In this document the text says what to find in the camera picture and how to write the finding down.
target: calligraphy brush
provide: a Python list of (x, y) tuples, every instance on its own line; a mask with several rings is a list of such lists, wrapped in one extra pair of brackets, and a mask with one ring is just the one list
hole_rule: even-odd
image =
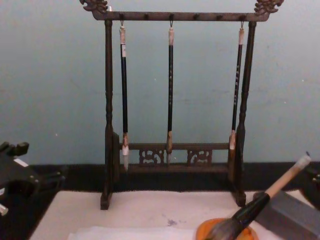
[(172, 108), (174, 85), (174, 29), (170, 21), (169, 29), (169, 98), (168, 98), (168, 132), (166, 139), (166, 163), (170, 164), (172, 154)]
[(233, 114), (232, 114), (232, 127), (231, 134), (229, 137), (229, 159), (234, 161), (236, 155), (236, 121), (237, 121), (237, 108), (238, 108), (238, 95), (239, 95), (239, 81), (240, 81), (240, 69), (241, 69), (241, 57), (242, 57), (242, 46), (244, 43), (245, 31), (243, 29), (243, 22), (241, 22), (241, 28), (239, 30), (239, 44), (238, 44), (238, 55), (236, 61), (236, 73), (235, 73), (235, 86), (233, 96)]
[(129, 140), (128, 140), (128, 101), (127, 101), (127, 54), (126, 54), (126, 30), (121, 21), (120, 27), (120, 51), (121, 51), (121, 78), (122, 78), (122, 112), (123, 112), (123, 138), (122, 154), (123, 166), (126, 171), (129, 168)]
[(238, 210), (231, 218), (228, 218), (215, 225), (205, 240), (235, 240), (238, 235), (256, 219), (272, 199), (287, 183), (289, 183), (309, 163), (309, 153), (301, 157), (285, 174), (283, 174), (271, 187), (262, 192), (258, 197), (246, 206)]

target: wooden brush rack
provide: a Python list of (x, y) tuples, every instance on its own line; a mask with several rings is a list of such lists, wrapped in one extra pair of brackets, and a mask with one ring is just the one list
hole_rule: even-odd
[(212, 163), (212, 152), (228, 150), (229, 143), (173, 143), (172, 150), (185, 150), (186, 163), (165, 163), (166, 143), (130, 143), (130, 150), (139, 150), (139, 163), (130, 164), (130, 173), (225, 173), (232, 186), (230, 191), (238, 206), (246, 203), (243, 190), (243, 151), (245, 142), (245, 119), (249, 95), (251, 67), (254, 50), (255, 29), (257, 22), (265, 22), (271, 13), (278, 11), (284, 0), (257, 0), (253, 13), (237, 12), (138, 12), (109, 11), (104, 0), (80, 0), (86, 4), (83, 8), (92, 12), (93, 17), (105, 23), (105, 97), (106, 97), (106, 127), (105, 127), (105, 182), (100, 199), (100, 208), (107, 210), (114, 189), (114, 183), (125, 172), (120, 164), (119, 135), (113, 130), (113, 21), (209, 21), (209, 22), (248, 22), (248, 37), (245, 63), (242, 79), (239, 123), (236, 129), (235, 157), (228, 157), (225, 165)]

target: wooden brush handle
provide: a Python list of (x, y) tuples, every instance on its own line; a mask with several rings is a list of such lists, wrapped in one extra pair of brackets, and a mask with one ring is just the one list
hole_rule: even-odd
[(270, 198), (275, 196), (285, 185), (287, 185), (301, 170), (303, 170), (309, 163), (311, 158), (307, 155), (300, 158), (300, 160), (293, 165), (285, 174), (283, 174), (265, 193)]

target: ink stain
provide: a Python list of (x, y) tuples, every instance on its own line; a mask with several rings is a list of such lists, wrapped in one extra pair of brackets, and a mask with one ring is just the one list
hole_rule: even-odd
[(168, 219), (168, 227), (171, 227), (171, 226), (174, 226), (174, 225), (177, 225), (177, 222), (172, 220), (172, 219)]

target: wooden post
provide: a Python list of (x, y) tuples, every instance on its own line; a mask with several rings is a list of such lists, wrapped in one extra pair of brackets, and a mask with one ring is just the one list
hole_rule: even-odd
[(105, 25), (105, 135), (104, 135), (104, 164), (105, 182), (103, 193), (100, 198), (101, 210), (107, 210), (113, 191), (113, 126), (112, 126), (112, 97), (113, 97), (113, 75), (112, 75), (112, 21), (104, 21)]
[(246, 204), (246, 195), (243, 190), (243, 153), (245, 144), (245, 119), (247, 111), (247, 100), (249, 95), (251, 66), (254, 51), (255, 30), (257, 23), (255, 21), (249, 22), (248, 40), (246, 46), (245, 63), (242, 80), (242, 93), (241, 93), (241, 105), (239, 114), (239, 124), (236, 129), (236, 141), (235, 141), (235, 159), (233, 172), (234, 175), (231, 179), (233, 185), (233, 197), (235, 198), (238, 206), (242, 207)]

